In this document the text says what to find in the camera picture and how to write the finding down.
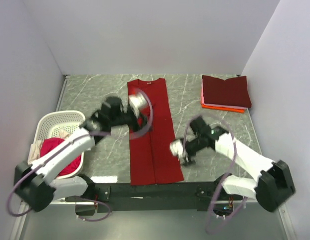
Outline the red t-shirt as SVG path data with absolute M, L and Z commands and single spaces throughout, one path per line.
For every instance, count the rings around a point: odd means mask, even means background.
M 128 94 L 144 91 L 153 108 L 152 129 L 143 137 L 129 141 L 130 183 L 132 186 L 171 184 L 184 180 L 179 160 L 169 145 L 175 140 L 166 81 L 135 79 L 127 83 Z

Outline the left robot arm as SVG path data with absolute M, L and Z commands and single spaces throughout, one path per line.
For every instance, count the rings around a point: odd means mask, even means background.
M 94 182 L 85 175 L 57 179 L 58 174 L 75 158 L 111 135 L 113 127 L 128 126 L 130 140 L 144 136 L 152 126 L 153 107 L 149 97 L 139 92 L 129 95 L 128 106 L 122 99 L 109 96 L 61 144 L 28 165 L 19 163 L 14 170 L 12 194 L 17 194 L 30 210 L 39 212 L 53 200 L 79 196 L 83 201 L 94 197 Z

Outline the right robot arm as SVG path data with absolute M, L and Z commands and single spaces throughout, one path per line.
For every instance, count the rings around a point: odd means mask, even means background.
M 211 148 L 231 160 L 231 165 L 244 169 L 249 178 L 238 177 L 226 171 L 215 180 L 212 201 L 224 200 L 228 196 L 242 196 L 243 200 L 254 199 L 268 212 L 274 212 L 290 197 L 296 188 L 288 164 L 274 161 L 257 153 L 234 137 L 230 130 L 218 125 L 210 127 L 202 116 L 194 117 L 187 125 L 195 137 L 187 141 L 184 137 L 170 143 L 172 155 L 183 160 L 183 165 L 193 164 L 197 152 Z

